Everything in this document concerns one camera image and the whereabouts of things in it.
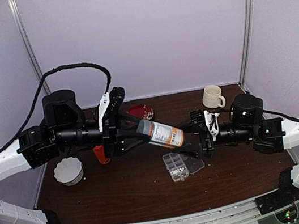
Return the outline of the clear plastic pill organizer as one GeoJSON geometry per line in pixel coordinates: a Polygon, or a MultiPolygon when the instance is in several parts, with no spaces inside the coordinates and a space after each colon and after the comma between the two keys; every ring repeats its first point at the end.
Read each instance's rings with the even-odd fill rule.
{"type": "Polygon", "coordinates": [[[167,153],[162,156],[162,160],[175,183],[185,181],[205,167],[204,161],[177,153],[167,153]]]}

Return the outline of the grey lid pill bottle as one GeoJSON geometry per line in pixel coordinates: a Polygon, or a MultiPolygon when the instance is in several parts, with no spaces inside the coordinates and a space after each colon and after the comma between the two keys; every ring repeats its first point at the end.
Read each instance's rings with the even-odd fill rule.
{"type": "Polygon", "coordinates": [[[139,122],[136,132],[147,135],[149,137],[149,144],[169,149],[182,147],[185,140],[183,130],[145,119],[139,122]]]}

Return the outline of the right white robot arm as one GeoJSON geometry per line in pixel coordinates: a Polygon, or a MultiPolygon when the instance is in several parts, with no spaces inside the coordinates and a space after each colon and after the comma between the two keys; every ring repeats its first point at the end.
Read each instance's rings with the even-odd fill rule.
{"type": "MultiPolygon", "coordinates": [[[[175,153],[195,158],[212,155],[217,145],[237,146],[251,144],[254,151],[275,154],[299,146],[299,118],[275,113],[273,119],[264,119],[263,100],[252,94],[239,94],[229,109],[229,122],[219,123],[216,113],[194,111],[190,121],[183,125],[186,132],[197,132],[197,147],[183,145],[175,153]]],[[[281,172],[274,200],[287,205],[299,189],[299,164],[281,172]]]]}

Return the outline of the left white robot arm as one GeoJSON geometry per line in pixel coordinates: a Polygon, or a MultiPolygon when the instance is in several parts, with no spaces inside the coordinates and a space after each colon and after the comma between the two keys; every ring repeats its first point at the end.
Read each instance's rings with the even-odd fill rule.
{"type": "MultiPolygon", "coordinates": [[[[41,124],[20,131],[7,147],[0,149],[0,181],[40,167],[67,148],[103,146],[108,158],[127,152],[124,143],[128,138],[138,139],[131,147],[148,141],[147,136],[121,126],[122,120],[139,121],[120,110],[124,88],[114,87],[102,96],[98,117],[92,121],[86,119],[75,98],[71,90],[58,90],[43,97],[41,124]]],[[[30,210],[11,204],[0,204],[0,223],[61,224],[53,211],[30,210]]]]}

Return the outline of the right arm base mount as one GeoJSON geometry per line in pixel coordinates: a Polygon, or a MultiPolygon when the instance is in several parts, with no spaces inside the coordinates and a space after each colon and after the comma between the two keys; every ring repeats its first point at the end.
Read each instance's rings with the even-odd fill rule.
{"type": "Polygon", "coordinates": [[[299,200],[299,188],[293,185],[291,171],[292,167],[289,167],[280,173],[277,190],[255,199],[261,215],[274,212],[299,200]]]}

